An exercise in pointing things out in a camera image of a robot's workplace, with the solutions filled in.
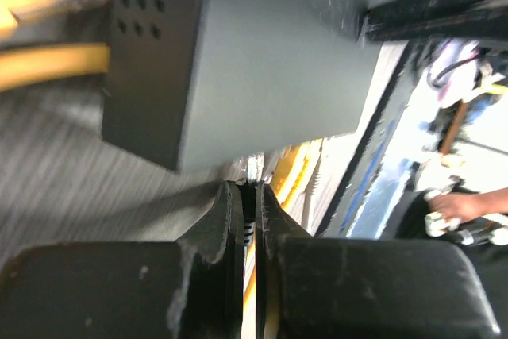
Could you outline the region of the black network switch box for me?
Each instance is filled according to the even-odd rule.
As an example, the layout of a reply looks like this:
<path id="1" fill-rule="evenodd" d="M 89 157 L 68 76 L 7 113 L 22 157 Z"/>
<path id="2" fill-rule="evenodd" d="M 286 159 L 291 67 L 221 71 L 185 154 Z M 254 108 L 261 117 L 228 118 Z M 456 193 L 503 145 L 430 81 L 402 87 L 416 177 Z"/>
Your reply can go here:
<path id="1" fill-rule="evenodd" d="M 103 139 L 173 171 L 356 130 L 387 0 L 112 0 Z"/>

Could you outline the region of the bare human hand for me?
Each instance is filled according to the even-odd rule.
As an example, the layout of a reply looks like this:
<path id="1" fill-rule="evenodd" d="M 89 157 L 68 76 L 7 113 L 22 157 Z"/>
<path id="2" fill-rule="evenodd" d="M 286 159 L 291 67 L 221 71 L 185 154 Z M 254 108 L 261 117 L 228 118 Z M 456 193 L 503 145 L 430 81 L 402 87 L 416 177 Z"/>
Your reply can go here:
<path id="1" fill-rule="evenodd" d="M 441 213 L 445 219 L 469 222 L 489 212 L 485 200 L 479 194 L 450 193 L 429 200 L 431 211 Z"/>

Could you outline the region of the bare human forearm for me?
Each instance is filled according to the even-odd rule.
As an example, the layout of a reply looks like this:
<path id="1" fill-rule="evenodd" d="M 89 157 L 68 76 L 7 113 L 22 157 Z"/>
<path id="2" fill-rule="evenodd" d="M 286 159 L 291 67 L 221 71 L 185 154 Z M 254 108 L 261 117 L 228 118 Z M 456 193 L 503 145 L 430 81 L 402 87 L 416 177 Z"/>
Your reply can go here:
<path id="1" fill-rule="evenodd" d="M 507 214 L 508 189 L 503 188 L 483 194 L 485 214 Z"/>

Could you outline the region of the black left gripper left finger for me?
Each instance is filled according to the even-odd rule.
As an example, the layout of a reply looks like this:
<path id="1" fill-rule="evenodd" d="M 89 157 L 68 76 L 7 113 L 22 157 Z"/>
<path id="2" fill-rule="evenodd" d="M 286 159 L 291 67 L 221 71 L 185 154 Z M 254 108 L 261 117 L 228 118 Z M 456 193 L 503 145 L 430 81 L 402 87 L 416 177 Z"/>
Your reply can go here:
<path id="1" fill-rule="evenodd" d="M 1 274 L 4 338 L 238 338 L 243 292 L 239 188 L 169 242 L 27 249 Z"/>

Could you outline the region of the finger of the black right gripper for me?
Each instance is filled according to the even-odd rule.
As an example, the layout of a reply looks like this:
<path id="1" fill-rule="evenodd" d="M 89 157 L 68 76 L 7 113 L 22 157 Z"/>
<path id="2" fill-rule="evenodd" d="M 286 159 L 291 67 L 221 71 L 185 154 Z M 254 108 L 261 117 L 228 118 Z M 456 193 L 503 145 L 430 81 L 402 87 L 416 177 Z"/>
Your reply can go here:
<path id="1" fill-rule="evenodd" d="M 371 8 L 365 36 L 370 41 L 434 37 L 507 41 L 507 6 L 494 0 L 392 0 Z"/>

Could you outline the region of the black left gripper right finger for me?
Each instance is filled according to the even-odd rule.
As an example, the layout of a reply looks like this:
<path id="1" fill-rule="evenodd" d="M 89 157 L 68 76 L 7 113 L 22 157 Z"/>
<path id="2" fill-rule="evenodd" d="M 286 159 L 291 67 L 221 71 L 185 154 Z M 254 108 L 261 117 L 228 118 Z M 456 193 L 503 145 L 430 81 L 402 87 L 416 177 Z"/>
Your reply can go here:
<path id="1" fill-rule="evenodd" d="M 497 338 L 470 260 L 428 240 L 310 236 L 272 189 L 256 195 L 258 338 Z"/>

